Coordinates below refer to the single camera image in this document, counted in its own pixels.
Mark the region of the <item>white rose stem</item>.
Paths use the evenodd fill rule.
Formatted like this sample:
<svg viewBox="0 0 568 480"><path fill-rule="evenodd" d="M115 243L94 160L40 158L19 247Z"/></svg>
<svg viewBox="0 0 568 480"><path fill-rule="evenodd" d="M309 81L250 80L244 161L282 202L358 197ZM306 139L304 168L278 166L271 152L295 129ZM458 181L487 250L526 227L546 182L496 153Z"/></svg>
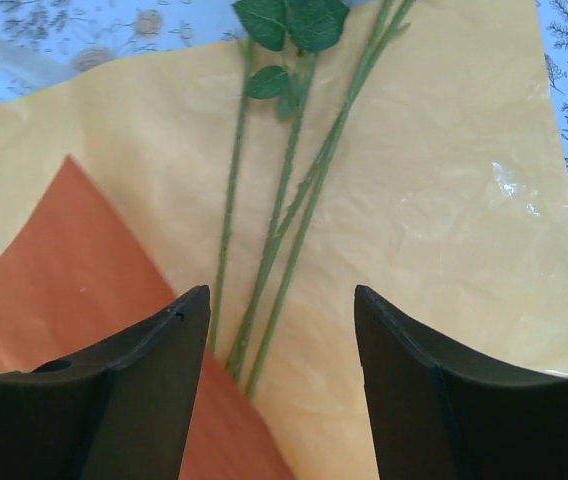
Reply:
<svg viewBox="0 0 568 480"><path fill-rule="evenodd" d="M321 153L318 155L319 166L317 167L317 172L315 173L313 178L309 201L302 214L300 226L294 237L286 267L284 269L283 277L278 287L273 307L266 324L265 332L260 342L254 364L246 383L245 395L249 399L251 399L255 394L257 384L260 379L266 357L268 355L268 350L271 345L271 341L285 302L285 297L288 293L294 275L295 267L297 266L303 242L305 240L311 219L315 212L317 202L322 193L324 182L330 169L342 132L344 130L346 120L348 119L348 115L350 114L352 106L359 92L361 91L371 71L375 67L379 57L384 52L388 44L401 36L410 27L410 23L404 22L404 20L415 3L415 0L402 1L398 6L398 9L395 11L385 31L381 32L381 28L385 25L385 21L388 17L388 14L390 13L390 8L393 5L392 1L383 2L383 5L376 18L376 23L374 25L371 37L367 46L365 47L360 64L357 67L357 71L354 74L352 84L349 87L344 105L333 127L331 128L331 132L329 133L322 146Z"/></svg>

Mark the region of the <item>orange wrapping paper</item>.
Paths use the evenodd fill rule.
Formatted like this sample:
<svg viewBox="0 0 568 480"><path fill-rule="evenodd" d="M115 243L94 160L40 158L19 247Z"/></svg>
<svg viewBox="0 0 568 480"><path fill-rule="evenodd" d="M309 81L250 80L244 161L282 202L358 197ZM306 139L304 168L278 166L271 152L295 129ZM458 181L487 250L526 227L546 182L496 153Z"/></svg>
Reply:
<svg viewBox="0 0 568 480"><path fill-rule="evenodd" d="M247 121L187 479L375 479L354 290L487 355L568 376L568 175L529 1L420 1L355 101L256 394L221 368L289 128ZM0 105L0 372L214 280L241 45L111 61Z"/></svg>

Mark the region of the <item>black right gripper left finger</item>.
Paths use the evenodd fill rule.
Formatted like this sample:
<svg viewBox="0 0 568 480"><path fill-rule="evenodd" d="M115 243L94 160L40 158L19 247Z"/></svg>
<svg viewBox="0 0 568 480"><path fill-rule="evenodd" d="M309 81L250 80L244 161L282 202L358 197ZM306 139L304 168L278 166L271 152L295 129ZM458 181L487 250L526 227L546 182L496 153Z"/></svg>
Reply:
<svg viewBox="0 0 568 480"><path fill-rule="evenodd" d="M197 286L98 343L0 374L0 479L175 480L209 319Z"/></svg>

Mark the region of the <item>pink rose stem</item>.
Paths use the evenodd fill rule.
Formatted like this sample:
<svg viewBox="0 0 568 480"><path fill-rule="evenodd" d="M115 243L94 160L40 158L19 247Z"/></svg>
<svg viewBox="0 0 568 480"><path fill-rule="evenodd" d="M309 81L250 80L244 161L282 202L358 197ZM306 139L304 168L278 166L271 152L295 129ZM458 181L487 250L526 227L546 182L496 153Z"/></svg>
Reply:
<svg viewBox="0 0 568 480"><path fill-rule="evenodd" d="M231 347L226 370L239 381L250 335L263 290L272 270L283 235L278 232L286 191L293 172L293 160L300 137L309 89L317 67L319 53L338 43L350 8L342 1L284 1L286 38L308 65L289 69L284 62L252 72L246 93L249 99L278 100L278 116L293 117L284 154L274 205L257 270L256 280L238 333Z"/></svg>
<svg viewBox="0 0 568 480"><path fill-rule="evenodd" d="M244 131L248 115L249 97L246 93L246 89L254 68L255 45L259 44L268 50L279 52L283 50L286 38L284 1L234 1L232 9L247 33L247 40L245 45L241 46L243 79L240 90L235 139L227 180L218 266L212 294L210 332L208 338L208 347L212 353L215 352L218 342L223 290L232 235L233 212L240 173Z"/></svg>

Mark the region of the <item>cream printed ribbon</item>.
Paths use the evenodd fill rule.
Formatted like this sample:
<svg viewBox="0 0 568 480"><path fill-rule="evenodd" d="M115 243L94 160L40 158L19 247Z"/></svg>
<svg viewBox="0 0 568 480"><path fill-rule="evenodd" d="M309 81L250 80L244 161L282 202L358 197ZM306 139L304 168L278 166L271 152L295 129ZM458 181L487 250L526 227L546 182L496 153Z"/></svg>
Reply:
<svg viewBox="0 0 568 480"><path fill-rule="evenodd" d="M37 90L63 83L78 75L72 66L1 38L0 68Z"/></svg>

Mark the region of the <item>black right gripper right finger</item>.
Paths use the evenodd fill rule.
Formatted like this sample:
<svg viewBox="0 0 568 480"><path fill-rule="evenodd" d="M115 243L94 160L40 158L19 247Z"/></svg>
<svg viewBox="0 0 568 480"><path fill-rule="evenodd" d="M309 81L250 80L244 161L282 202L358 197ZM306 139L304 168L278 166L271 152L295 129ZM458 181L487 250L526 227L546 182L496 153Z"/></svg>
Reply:
<svg viewBox="0 0 568 480"><path fill-rule="evenodd" d="M381 478L568 479L568 378L473 350L364 285L354 323Z"/></svg>

